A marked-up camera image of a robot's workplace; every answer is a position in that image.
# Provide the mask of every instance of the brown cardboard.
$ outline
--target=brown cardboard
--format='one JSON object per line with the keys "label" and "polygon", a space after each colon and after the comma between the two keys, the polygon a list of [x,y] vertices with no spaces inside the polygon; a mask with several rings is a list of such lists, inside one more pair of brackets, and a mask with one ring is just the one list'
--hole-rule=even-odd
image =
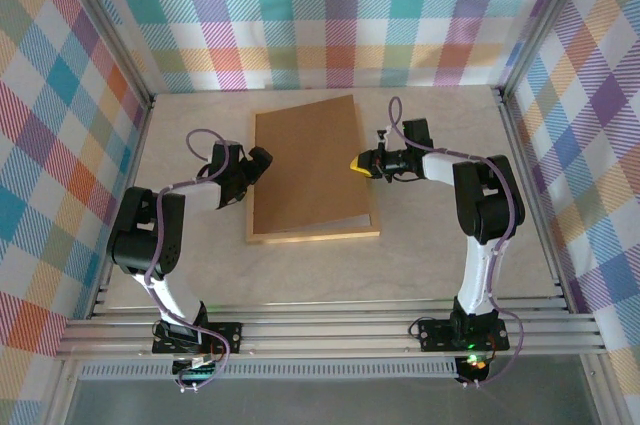
{"label": "brown cardboard", "polygon": [[255,144],[273,162],[254,187],[253,234],[370,215],[366,178],[349,168],[360,128],[352,95],[256,114]]}

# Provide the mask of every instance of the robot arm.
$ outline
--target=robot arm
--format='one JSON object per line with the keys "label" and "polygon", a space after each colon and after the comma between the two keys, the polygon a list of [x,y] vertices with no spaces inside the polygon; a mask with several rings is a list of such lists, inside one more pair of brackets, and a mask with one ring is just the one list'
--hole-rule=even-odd
{"label": "robot arm", "polygon": [[[433,149],[433,141],[425,119],[403,122],[404,134],[412,142]],[[498,319],[489,294],[489,273],[492,256],[495,264],[493,283],[500,273],[502,259],[516,227],[524,221],[524,203],[505,156],[489,157],[505,178],[505,191],[491,168],[444,153],[427,152],[408,145],[404,150],[387,151],[387,131],[378,131],[378,147],[361,153],[351,168],[391,183],[412,181],[399,178],[404,173],[415,174],[417,180],[438,181],[454,188],[458,223],[467,235],[467,257],[462,286],[454,298],[448,321],[430,320],[420,323],[423,351],[437,350],[504,350],[509,348],[504,322]],[[498,252],[496,245],[509,226],[509,206],[506,193],[515,204],[515,227]]]}
{"label": "robot arm", "polygon": [[[241,201],[249,186],[255,184],[272,161],[271,155],[256,147],[244,155],[242,146],[228,142],[229,161],[224,171],[213,181],[201,181],[185,187],[181,193],[167,193],[162,198],[164,240],[160,258],[151,275],[151,286],[162,304],[175,316],[194,327],[205,328],[223,335],[231,344],[231,352],[240,346],[241,324],[210,323],[204,304],[187,286],[179,265],[183,224],[195,213],[217,210]],[[224,146],[216,143],[211,163],[205,165],[198,177],[219,170],[225,160]],[[158,194],[151,190],[131,187],[126,190],[109,241],[107,253],[114,264],[131,275],[150,293],[145,273],[158,244]],[[161,311],[161,320],[154,327],[156,337],[152,353],[222,353],[224,348],[210,336],[187,328]],[[183,364],[195,368],[195,363]]]}

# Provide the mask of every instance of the plaid fabric wall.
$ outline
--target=plaid fabric wall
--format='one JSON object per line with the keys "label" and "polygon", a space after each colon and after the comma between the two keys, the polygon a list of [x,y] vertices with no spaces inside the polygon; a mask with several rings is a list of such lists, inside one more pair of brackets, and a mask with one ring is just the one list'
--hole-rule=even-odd
{"label": "plaid fabric wall", "polygon": [[562,266],[640,423],[640,0],[570,0],[517,103]]}
{"label": "plaid fabric wall", "polygon": [[150,87],[189,92],[495,84],[546,0],[104,3]]}
{"label": "plaid fabric wall", "polygon": [[142,108],[78,0],[0,0],[0,424],[32,423]]}

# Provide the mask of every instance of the purple cable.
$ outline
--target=purple cable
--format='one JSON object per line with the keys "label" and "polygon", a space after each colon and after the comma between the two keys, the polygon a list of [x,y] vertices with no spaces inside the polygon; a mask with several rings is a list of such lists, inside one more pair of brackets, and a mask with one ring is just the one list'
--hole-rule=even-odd
{"label": "purple cable", "polygon": [[[398,102],[398,118],[395,118],[395,119],[393,118],[394,102]],[[513,231],[516,223],[516,207],[515,207],[515,203],[513,202],[513,196],[511,195],[511,189],[509,188],[509,184],[507,183],[507,180],[504,178],[504,175],[502,174],[500,169],[491,160],[485,157],[479,157],[477,155],[468,155],[466,153],[447,150],[446,148],[427,147],[419,143],[416,143],[412,140],[409,140],[407,137],[404,136],[404,133],[402,133],[398,128],[398,123],[400,123],[401,118],[402,118],[402,101],[400,100],[400,97],[396,96],[389,101],[389,120],[391,121],[391,128],[393,128],[393,130],[400,136],[400,138],[402,138],[406,143],[408,143],[412,147],[419,148],[426,152],[442,153],[445,155],[451,155],[453,157],[464,158],[467,160],[474,160],[477,162],[484,163],[495,174],[496,178],[500,182],[500,185],[505,191],[505,195],[507,196],[507,205],[509,207],[509,224],[507,226],[507,230],[504,232],[504,235],[502,235],[502,237],[500,237],[500,239],[496,243],[496,246],[493,249],[493,254],[491,255],[491,259],[489,260],[489,270],[487,273],[487,292],[489,293],[489,302],[491,303],[493,308],[496,309],[498,313],[502,313],[503,315],[508,315],[512,317],[518,323],[520,336],[518,337],[518,345],[516,346],[516,349],[513,355],[509,359],[509,362],[496,375],[482,382],[483,385],[486,385],[487,383],[491,383],[492,381],[494,381],[503,373],[506,373],[513,366],[513,363],[515,362],[516,358],[518,358],[518,355],[520,355],[520,352],[522,351],[522,345],[524,343],[524,325],[522,324],[522,320],[520,319],[520,317],[518,317],[518,315],[516,315],[510,310],[505,310],[504,308],[501,308],[493,298],[493,272],[496,267],[496,260],[498,257],[498,253],[500,252],[500,249],[502,248],[504,242],[506,242],[509,239],[509,236],[511,235],[511,232]]]}
{"label": "purple cable", "polygon": [[[195,330],[196,332],[204,333],[206,335],[209,335],[211,337],[214,337],[214,338],[220,340],[222,342],[222,344],[224,345],[224,348],[225,348],[224,357],[222,358],[222,362],[220,362],[219,366],[216,366],[215,373],[213,375],[211,375],[209,378],[207,378],[205,381],[203,381],[199,386],[196,386],[194,384],[193,387],[191,387],[192,390],[194,390],[194,391],[198,391],[200,388],[208,385],[213,380],[215,380],[215,378],[220,373],[222,373],[222,371],[224,370],[224,368],[227,365],[227,362],[229,361],[229,355],[231,353],[231,346],[229,345],[229,342],[227,341],[227,339],[224,338],[219,333],[214,332],[212,330],[207,330],[206,328],[195,326],[195,325],[193,325],[191,323],[188,323],[182,317],[179,317],[178,315],[175,315],[171,310],[169,310],[164,305],[164,303],[162,303],[162,300],[160,299],[158,294],[153,289],[153,284],[151,282],[151,275],[153,274],[153,270],[155,269],[156,265],[158,264],[158,260],[160,259],[160,253],[162,252],[162,244],[164,242],[164,216],[163,216],[163,213],[162,213],[162,197],[164,197],[164,195],[167,192],[170,192],[172,190],[179,190],[181,188],[190,187],[192,185],[197,185],[197,184],[204,183],[204,182],[210,182],[211,180],[216,178],[218,175],[220,175],[224,171],[224,169],[227,168],[227,165],[229,164],[229,145],[227,144],[225,139],[222,138],[222,136],[220,136],[218,133],[214,132],[213,130],[209,130],[209,129],[206,129],[206,128],[197,128],[197,129],[192,130],[191,132],[189,132],[187,134],[187,137],[186,137],[187,147],[189,148],[191,153],[193,153],[198,158],[201,158],[201,159],[203,159],[205,161],[207,160],[206,158],[204,158],[201,155],[199,155],[198,153],[196,153],[196,151],[191,146],[191,143],[190,143],[189,139],[191,138],[192,135],[194,135],[196,133],[209,133],[211,135],[214,135],[216,138],[218,138],[218,140],[220,140],[222,142],[222,145],[224,146],[224,163],[222,164],[222,166],[216,172],[214,172],[212,175],[209,175],[208,177],[200,178],[200,179],[193,179],[193,180],[189,180],[189,181],[186,181],[186,182],[174,183],[173,185],[169,185],[168,187],[165,187],[162,190],[160,190],[160,192],[158,192],[158,198],[156,200],[156,211],[157,211],[156,213],[157,213],[157,224],[158,224],[158,243],[156,244],[156,250],[155,250],[155,252],[153,254],[153,258],[151,259],[151,264],[150,264],[147,272],[144,274],[145,288],[149,292],[149,295],[151,296],[151,298],[155,302],[155,304],[158,307],[158,309],[160,309],[160,312],[164,313],[166,316],[168,316],[169,318],[174,320],[176,323],[179,323],[180,325],[182,325],[184,327],[190,328],[191,330]],[[180,384],[180,387],[182,387],[183,390],[187,388],[185,383],[182,381],[182,372],[180,372],[178,374],[178,383]]]}

